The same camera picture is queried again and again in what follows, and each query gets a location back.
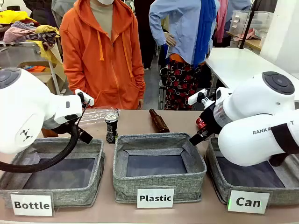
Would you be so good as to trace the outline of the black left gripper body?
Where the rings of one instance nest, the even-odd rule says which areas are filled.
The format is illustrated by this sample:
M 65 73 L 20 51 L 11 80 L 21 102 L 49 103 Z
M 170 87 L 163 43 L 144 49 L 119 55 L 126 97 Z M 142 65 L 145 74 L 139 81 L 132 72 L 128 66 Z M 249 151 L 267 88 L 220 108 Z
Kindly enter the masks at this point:
M 78 125 L 74 125 L 74 130 L 75 130 L 75 134 L 74 134 L 75 144 L 77 143 L 78 140 L 81 140 L 86 144 L 89 144 L 92 141 L 93 137 L 88 132 L 80 128 Z

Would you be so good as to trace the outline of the mannequin hand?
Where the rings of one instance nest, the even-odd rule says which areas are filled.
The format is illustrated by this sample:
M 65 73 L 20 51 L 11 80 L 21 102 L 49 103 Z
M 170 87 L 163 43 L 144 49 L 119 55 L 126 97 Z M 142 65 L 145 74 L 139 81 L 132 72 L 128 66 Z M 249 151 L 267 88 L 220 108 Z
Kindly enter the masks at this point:
M 174 36 L 171 33 L 164 32 L 164 36 L 166 39 L 166 44 L 170 47 L 173 47 L 176 45 L 176 41 L 174 39 Z

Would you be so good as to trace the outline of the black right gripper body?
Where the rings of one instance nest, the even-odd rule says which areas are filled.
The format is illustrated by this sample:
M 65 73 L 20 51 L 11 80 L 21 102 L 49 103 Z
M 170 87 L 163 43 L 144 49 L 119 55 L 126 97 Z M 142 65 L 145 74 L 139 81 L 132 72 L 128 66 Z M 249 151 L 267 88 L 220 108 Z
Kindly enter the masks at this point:
M 222 130 L 222 127 L 216 122 L 216 119 L 214 118 L 214 108 L 215 104 L 211 104 L 200 114 L 199 117 L 204 122 L 205 126 L 203 128 L 200 128 L 199 133 L 203 133 L 206 136 L 210 136 L 211 134 L 218 135 Z

